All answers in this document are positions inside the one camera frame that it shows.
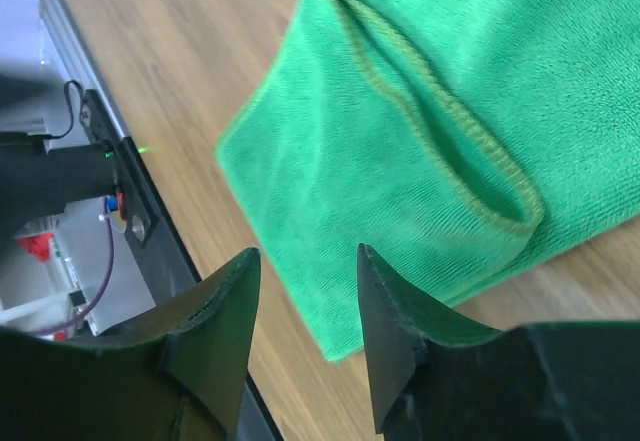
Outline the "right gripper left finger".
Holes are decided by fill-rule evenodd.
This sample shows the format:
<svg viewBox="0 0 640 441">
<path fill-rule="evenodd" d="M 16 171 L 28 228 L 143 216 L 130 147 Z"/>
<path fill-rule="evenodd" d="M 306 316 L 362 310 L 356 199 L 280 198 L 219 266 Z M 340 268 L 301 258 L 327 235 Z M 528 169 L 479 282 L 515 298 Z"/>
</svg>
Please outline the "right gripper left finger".
<svg viewBox="0 0 640 441">
<path fill-rule="evenodd" d="M 1 332 L 5 440 L 231 440 L 260 290 L 255 248 L 98 337 Z"/>
</svg>

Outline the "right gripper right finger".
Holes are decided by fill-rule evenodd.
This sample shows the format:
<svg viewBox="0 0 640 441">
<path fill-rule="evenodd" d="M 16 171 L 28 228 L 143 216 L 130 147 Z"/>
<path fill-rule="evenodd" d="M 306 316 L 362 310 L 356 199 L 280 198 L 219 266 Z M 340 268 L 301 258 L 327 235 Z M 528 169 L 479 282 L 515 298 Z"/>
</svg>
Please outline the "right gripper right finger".
<svg viewBox="0 0 640 441">
<path fill-rule="evenodd" d="M 635 440 L 639 325 L 461 315 L 361 245 L 358 302 L 374 426 L 387 440 Z"/>
</svg>

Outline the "green towel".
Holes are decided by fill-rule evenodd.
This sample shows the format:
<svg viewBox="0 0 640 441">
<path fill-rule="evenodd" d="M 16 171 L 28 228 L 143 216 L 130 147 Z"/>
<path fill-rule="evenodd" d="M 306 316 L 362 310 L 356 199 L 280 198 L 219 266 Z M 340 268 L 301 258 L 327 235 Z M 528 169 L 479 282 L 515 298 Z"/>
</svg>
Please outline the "green towel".
<svg viewBox="0 0 640 441">
<path fill-rule="evenodd" d="M 639 0 L 299 0 L 215 149 L 325 359 L 356 251 L 455 305 L 639 213 Z"/>
</svg>

